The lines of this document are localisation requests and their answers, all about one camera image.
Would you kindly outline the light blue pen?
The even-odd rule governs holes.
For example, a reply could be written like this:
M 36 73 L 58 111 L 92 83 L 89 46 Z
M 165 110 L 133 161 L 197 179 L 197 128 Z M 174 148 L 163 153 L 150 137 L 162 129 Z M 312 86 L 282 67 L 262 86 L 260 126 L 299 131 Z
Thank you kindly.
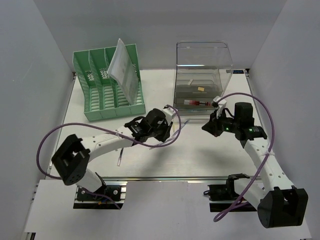
M 183 128 L 190 122 L 190 120 L 191 120 L 190 118 L 187 119 L 184 123 L 181 124 L 181 127 L 177 126 L 177 130 L 174 132 L 174 134 L 177 135 L 178 132 L 179 132 L 181 129 L 183 129 Z

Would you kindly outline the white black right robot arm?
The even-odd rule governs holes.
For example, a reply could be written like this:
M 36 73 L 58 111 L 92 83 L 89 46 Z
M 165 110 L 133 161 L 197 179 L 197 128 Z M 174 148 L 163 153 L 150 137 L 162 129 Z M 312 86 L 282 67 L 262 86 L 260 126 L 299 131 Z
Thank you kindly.
M 308 203 L 308 194 L 297 188 L 280 167 L 274 153 L 269 149 L 271 143 L 261 126 L 255 125 L 253 106 L 248 102 L 237 102 L 234 115 L 228 117 L 227 102 L 216 98 L 214 112 L 202 130 L 214 137 L 223 132 L 234 134 L 249 155 L 263 188 L 253 178 L 245 174 L 228 176 L 226 195 L 236 200 L 240 196 L 252 205 L 258 219 L 265 228 L 295 227 L 303 223 Z

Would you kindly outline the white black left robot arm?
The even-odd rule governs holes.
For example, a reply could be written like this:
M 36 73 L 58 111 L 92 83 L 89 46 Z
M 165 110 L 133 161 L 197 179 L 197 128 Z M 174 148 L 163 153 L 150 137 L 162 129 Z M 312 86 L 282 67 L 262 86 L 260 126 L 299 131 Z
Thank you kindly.
M 154 108 L 146 116 L 138 116 L 116 130 L 91 137 L 69 135 L 51 161 L 66 186 L 77 185 L 99 200 L 105 196 L 106 187 L 88 164 L 99 156 L 119 149 L 145 143 L 149 138 L 165 142 L 170 137 L 176 112 L 169 107 Z

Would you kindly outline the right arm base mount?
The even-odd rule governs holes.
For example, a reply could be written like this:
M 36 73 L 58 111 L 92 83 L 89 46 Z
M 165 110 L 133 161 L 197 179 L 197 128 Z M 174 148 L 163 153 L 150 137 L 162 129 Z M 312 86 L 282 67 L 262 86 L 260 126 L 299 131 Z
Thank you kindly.
M 239 196 L 234 190 L 234 181 L 239 179 L 249 179 L 244 173 L 231 174 L 223 184 L 210 184 L 208 190 L 203 192 L 209 198 L 209 209 L 211 213 L 221 212 L 227 209 Z

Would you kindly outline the grey clear pen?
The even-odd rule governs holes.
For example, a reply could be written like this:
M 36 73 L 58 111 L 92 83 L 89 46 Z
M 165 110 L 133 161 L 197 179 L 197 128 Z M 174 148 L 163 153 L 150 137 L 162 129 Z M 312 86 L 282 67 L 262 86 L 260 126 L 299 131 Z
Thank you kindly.
M 172 144 L 172 142 L 161 142 L 161 143 L 158 143 L 156 145 L 153 145 L 153 146 L 149 147 L 149 149 L 152 150 L 152 149 L 156 149 L 156 148 L 167 147 L 167 146 L 169 146 L 171 144 Z

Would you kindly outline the dark red pen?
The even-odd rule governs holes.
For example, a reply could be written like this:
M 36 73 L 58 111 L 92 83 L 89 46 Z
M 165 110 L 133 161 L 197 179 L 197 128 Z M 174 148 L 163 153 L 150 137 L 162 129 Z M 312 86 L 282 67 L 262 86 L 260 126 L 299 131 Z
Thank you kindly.
M 194 106 L 210 106 L 211 103 L 208 101 L 193 101 L 192 105 L 194 105 Z

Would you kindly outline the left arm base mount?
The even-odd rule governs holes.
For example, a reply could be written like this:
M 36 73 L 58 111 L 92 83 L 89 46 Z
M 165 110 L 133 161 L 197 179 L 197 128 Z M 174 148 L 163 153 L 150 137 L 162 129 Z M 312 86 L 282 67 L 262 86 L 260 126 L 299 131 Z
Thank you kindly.
M 79 210 L 120 210 L 126 198 L 127 183 L 120 180 L 104 179 L 104 184 L 95 192 L 77 187 L 73 209 Z

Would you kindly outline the dark blue pen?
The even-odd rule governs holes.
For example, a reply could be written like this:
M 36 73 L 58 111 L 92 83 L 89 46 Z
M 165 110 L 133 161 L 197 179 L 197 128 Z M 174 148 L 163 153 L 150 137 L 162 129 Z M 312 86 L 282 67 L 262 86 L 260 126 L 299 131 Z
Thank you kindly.
M 119 157 L 118 157 L 118 160 L 117 160 L 117 166 L 118 167 L 121 166 L 123 152 L 124 152 L 124 148 L 121 148 L 120 153 L 119 153 Z

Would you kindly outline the clear acrylic drawer cabinet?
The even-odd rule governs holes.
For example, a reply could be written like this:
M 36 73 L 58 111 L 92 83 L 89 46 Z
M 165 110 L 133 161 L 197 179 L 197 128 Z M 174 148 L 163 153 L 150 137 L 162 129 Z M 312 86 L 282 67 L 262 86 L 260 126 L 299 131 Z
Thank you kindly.
M 180 41 L 176 44 L 173 106 L 181 115 L 209 115 L 214 107 L 185 105 L 184 100 L 212 102 L 223 96 L 234 70 L 228 44 L 217 40 Z

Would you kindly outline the clear plastic document folder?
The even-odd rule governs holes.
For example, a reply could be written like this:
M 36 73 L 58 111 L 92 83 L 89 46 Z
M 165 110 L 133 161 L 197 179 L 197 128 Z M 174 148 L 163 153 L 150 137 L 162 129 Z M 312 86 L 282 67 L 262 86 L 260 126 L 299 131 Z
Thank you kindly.
M 126 45 L 120 38 L 109 63 L 107 74 L 117 82 L 128 103 L 135 105 L 137 103 L 139 79 Z

